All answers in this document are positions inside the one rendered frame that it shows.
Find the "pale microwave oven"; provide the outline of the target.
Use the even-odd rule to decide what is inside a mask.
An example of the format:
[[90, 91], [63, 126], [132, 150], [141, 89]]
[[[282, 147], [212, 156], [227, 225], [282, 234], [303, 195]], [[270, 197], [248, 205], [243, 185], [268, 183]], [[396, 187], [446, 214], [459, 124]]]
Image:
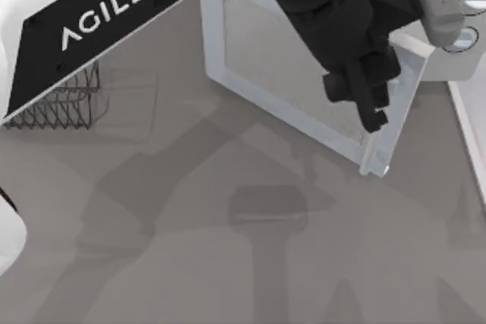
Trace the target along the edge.
[[[445, 52], [443, 47], [434, 46], [423, 73], [423, 79], [426, 81], [468, 80], [486, 55], [486, 11], [470, 12], [462, 6], [460, 0], [458, 1], [465, 19], [462, 28], [476, 28], [480, 36], [479, 41], [470, 50], [457, 54]], [[423, 42], [429, 42], [421, 20], [403, 27], [402, 32]]]

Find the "pale microwave door with glass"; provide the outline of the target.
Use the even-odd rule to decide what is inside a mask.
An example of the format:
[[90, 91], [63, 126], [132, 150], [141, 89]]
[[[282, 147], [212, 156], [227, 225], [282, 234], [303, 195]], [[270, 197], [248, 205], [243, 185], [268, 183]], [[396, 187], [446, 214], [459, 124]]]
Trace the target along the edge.
[[384, 176], [433, 51], [420, 39], [391, 36], [401, 74], [389, 85], [388, 122], [369, 134], [350, 102], [326, 97], [323, 69], [274, 0], [200, 0], [207, 75], [318, 143]]

